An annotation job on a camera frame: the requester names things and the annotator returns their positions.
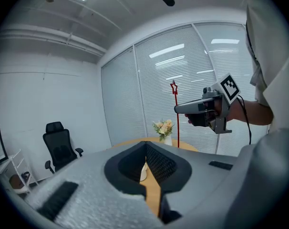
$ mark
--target white wall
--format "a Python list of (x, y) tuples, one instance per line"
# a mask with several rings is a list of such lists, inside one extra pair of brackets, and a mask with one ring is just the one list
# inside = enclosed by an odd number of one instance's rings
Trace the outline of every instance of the white wall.
[(84, 155), (111, 147), (101, 68), (78, 49), (28, 40), (0, 41), (0, 128), (7, 153), (22, 149), (35, 177), (51, 176), (43, 141), (47, 123), (61, 121)]
[(111, 37), (115, 38), (115, 42), (97, 65), (99, 67), (104, 66), (113, 57), (132, 46), (134, 43), (137, 43), (150, 35), (154, 35), (159, 31), (170, 29), (171, 27), (180, 24), (203, 21), (245, 23), (246, 11), (244, 9), (233, 9), (228, 7), (202, 7), (168, 13), (146, 22), (142, 22), (140, 18), (132, 18), (132, 21), (127, 21), (125, 23), (123, 32), (111, 35)]

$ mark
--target window blind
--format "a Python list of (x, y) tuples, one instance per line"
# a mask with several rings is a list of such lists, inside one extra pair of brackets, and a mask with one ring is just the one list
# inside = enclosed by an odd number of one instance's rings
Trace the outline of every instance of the window blind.
[[(241, 89), (244, 100), (255, 100), (255, 87), (250, 84), (253, 75), (252, 59), (246, 47), (246, 32), (242, 25), (227, 23), (195, 24), (208, 48), (219, 80), (231, 73)], [(267, 133), (267, 126), (250, 125), (252, 143)], [(217, 154), (237, 156), (241, 148), (248, 145), (247, 124), (238, 120), (227, 123), (230, 134), (221, 134)]]
[[(153, 122), (171, 119), (177, 139), (175, 97), (170, 83), (178, 85), (178, 103), (202, 97), (203, 88), (216, 81), (205, 48), (190, 26), (166, 31), (135, 46), (148, 136), (159, 136)], [(193, 127), (180, 115), (180, 140), (201, 152), (215, 153), (217, 135), (209, 128)]]
[(133, 49), (102, 68), (103, 104), (112, 145), (146, 136)]

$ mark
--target wooden table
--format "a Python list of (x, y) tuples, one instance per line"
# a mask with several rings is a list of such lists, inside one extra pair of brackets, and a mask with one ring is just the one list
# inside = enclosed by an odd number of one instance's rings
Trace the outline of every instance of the wooden table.
[[(114, 147), (118, 147), (118, 146), (126, 145), (126, 144), (131, 144), (131, 143), (136, 143), (136, 142), (141, 142), (141, 141), (151, 141), (151, 142), (161, 143), (159, 141), (159, 137), (145, 137), (145, 138), (134, 139), (131, 141), (123, 142), (123, 143), (115, 145)], [(172, 146), (177, 147), (177, 140), (172, 139)], [(180, 146), (179, 148), (197, 152), (197, 149), (188, 143), (180, 141), (179, 146)], [(146, 179), (144, 181), (141, 181), (140, 184), (146, 187), (146, 200), (145, 200), (146, 203), (148, 204), (148, 206), (152, 210), (152, 212), (156, 216), (158, 216), (159, 201), (160, 201), (160, 186), (158, 185), (157, 181), (155, 180), (149, 167), (148, 167), (146, 173), (147, 173)]]

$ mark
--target white shirt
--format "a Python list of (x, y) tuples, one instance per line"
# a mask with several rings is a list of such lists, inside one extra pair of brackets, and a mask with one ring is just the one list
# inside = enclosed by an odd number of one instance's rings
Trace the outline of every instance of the white shirt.
[(274, 114), (271, 131), (289, 127), (289, 25), (272, 0), (248, 0), (248, 49), (255, 99)]

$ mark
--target black cable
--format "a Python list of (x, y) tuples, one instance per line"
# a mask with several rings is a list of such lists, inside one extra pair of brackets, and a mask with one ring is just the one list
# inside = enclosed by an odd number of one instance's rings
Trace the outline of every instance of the black cable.
[(240, 105), (241, 105), (241, 107), (242, 107), (243, 113), (244, 113), (245, 118), (246, 118), (246, 123), (247, 123), (247, 125), (248, 125), (249, 145), (250, 145), (250, 144), (251, 144), (251, 131), (250, 131), (250, 127), (249, 127), (248, 115), (247, 115), (247, 112), (246, 112), (244, 99), (243, 99), (243, 97), (241, 97), (240, 95), (239, 95), (239, 97), (240, 97), (240, 98), (242, 99), (242, 101), (243, 101), (243, 105), (242, 105), (240, 99), (237, 98), (238, 101), (239, 101), (239, 103), (240, 103)]

